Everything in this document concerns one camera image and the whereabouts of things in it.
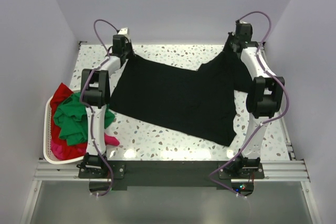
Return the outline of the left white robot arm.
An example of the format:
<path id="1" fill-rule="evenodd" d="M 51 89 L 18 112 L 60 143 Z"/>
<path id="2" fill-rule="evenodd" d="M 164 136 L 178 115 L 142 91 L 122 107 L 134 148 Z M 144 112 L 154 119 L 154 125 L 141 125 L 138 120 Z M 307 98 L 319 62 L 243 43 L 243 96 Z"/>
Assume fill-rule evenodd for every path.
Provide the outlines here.
<path id="1" fill-rule="evenodd" d="M 93 69 L 82 71 L 80 102 L 86 106 L 88 118 L 88 141 L 86 153 L 92 156 L 106 152 L 104 140 L 104 118 L 110 102 L 110 76 L 133 56 L 128 34 L 113 36 L 112 51 L 107 52 L 103 62 Z"/>

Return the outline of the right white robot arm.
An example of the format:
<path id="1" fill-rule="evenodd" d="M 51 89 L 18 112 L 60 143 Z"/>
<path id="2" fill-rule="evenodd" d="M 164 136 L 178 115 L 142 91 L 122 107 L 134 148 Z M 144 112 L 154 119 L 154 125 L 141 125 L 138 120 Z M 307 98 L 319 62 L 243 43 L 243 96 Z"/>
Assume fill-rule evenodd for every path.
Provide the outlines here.
<path id="1" fill-rule="evenodd" d="M 236 21 L 236 29 L 229 39 L 229 45 L 244 63 L 252 77 L 252 85 L 247 92 L 246 109 L 249 113 L 247 133 L 239 155 L 223 170 L 233 177 L 246 178 L 255 172 L 261 173 L 261 145 L 268 126 L 280 110 L 285 80 L 276 76 L 262 57 L 259 44 L 252 41 L 251 24 Z"/>

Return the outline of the black t shirt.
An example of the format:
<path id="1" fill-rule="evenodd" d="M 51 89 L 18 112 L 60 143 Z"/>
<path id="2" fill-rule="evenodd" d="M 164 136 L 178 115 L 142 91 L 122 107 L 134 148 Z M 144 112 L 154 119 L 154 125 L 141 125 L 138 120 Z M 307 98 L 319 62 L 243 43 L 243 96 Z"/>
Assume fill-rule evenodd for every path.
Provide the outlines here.
<path id="1" fill-rule="evenodd" d="M 252 78 L 229 45 L 197 70 L 135 55 L 125 64 L 109 107 L 114 112 L 229 146 L 236 136 L 235 91 Z"/>

